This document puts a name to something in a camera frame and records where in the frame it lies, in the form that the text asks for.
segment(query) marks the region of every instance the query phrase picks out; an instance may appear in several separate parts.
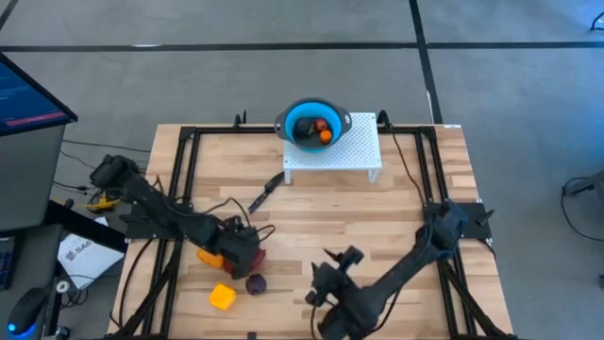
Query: gray floor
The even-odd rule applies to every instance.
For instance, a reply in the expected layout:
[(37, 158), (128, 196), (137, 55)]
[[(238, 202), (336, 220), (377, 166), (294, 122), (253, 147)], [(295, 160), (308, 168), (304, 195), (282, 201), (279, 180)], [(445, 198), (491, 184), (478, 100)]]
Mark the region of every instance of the gray floor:
[[(604, 10), (596, 0), (422, 0), (420, 10), (429, 43), (604, 41), (604, 32), (586, 32)], [(395, 0), (20, 0), (0, 31), (3, 45), (414, 40), (409, 4)], [(8, 56), (79, 115), (66, 133), (82, 141), (149, 148), (157, 124), (230, 123), (242, 110), (267, 123), (308, 95), (353, 111), (385, 109), (397, 123), (431, 120), (413, 49)], [(463, 125), (478, 189), (497, 210), (497, 265), (515, 332), (601, 339), (604, 244), (568, 228), (560, 193), (567, 179), (604, 168), (604, 49), (429, 56), (445, 123)], [(113, 152), (63, 149), (89, 163)], [(85, 183), (88, 174), (61, 159), (57, 180)], [(604, 238), (595, 195), (566, 204), (578, 228)], [(116, 286), (95, 283), (61, 323), (76, 337), (102, 335)]]

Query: wooden table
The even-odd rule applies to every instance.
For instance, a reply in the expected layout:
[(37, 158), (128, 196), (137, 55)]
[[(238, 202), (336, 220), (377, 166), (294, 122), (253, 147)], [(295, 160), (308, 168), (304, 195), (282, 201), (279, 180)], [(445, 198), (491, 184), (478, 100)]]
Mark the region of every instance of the wooden table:
[[(180, 125), (158, 127), (147, 167), (147, 179), (159, 176), (167, 186), (172, 176)], [(472, 165), (459, 127), (436, 127), (449, 196), (459, 202), (478, 198)], [(411, 175), (421, 183), (415, 142), (411, 135), (397, 135)], [(392, 135), (380, 135), (383, 169), (376, 183), (368, 183), (365, 172), (298, 172), (292, 185), (281, 185), (251, 215), (252, 224), (277, 226), (262, 247), (267, 256), (257, 272), (268, 281), (266, 294), (249, 296), (244, 280), (233, 281), (228, 274), (201, 263), (197, 247), (186, 242), (179, 268), (178, 285), (170, 338), (310, 338), (310, 310), (304, 296), (310, 290), (310, 262), (327, 262), (323, 248), (342, 251), (350, 245), (361, 249), (365, 258), (350, 274), (359, 284), (375, 281), (411, 249), (414, 233), (422, 225), (421, 201), (408, 180)], [(428, 143), (425, 143), (434, 196), (438, 197)], [(233, 196), (245, 207), (261, 192), (265, 182), (282, 170), (283, 142), (272, 134), (218, 134), (201, 139), (193, 204), (202, 210)], [(189, 154), (187, 144), (185, 155)], [(182, 193), (188, 157), (182, 166)], [(240, 213), (235, 205), (224, 207), (219, 217)], [(132, 243), (126, 254), (113, 314), (134, 257), (144, 242)], [(153, 242), (142, 256), (126, 294), (125, 319), (146, 295), (157, 250)], [(171, 248), (166, 253), (169, 258)], [(495, 259), (482, 244), (461, 241), (461, 255), (471, 293), (505, 332), (511, 332)], [(212, 287), (223, 282), (237, 290), (228, 311), (208, 303)], [(461, 303), (453, 291), (460, 331)], [(158, 299), (153, 332), (159, 331), (163, 295)], [(321, 319), (325, 310), (317, 312)], [(109, 332), (115, 332), (110, 325)], [(376, 339), (448, 339), (445, 309), (436, 264), (424, 268), (403, 289), (389, 321), (375, 333)]]

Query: white rack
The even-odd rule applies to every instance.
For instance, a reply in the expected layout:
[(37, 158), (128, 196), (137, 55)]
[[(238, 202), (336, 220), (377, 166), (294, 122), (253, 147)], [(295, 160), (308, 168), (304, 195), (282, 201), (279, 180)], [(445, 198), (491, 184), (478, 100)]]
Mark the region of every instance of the white rack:
[(323, 151), (309, 152), (283, 141), (286, 183), (292, 182), (293, 170), (367, 170), (369, 181), (376, 181), (381, 170), (376, 114), (359, 112), (350, 116), (352, 128)]

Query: blue bowl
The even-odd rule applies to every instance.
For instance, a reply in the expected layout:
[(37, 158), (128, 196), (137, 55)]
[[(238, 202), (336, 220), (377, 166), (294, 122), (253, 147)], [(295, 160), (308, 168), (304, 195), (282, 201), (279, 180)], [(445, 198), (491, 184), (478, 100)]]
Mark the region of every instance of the blue bowl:
[[(323, 118), (331, 128), (333, 137), (329, 144), (309, 144), (297, 141), (294, 137), (295, 122), (300, 118)], [(352, 128), (350, 113), (325, 99), (305, 98), (294, 102), (288, 109), (282, 112), (275, 120), (275, 133), (285, 141), (289, 141), (307, 151), (321, 151), (338, 140)]]

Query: monitor screen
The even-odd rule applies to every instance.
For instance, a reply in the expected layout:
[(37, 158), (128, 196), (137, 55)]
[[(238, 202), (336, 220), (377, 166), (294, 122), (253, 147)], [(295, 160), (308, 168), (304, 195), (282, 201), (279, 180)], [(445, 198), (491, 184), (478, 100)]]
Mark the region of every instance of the monitor screen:
[(0, 59), (0, 136), (74, 121), (74, 115), (21, 69)]

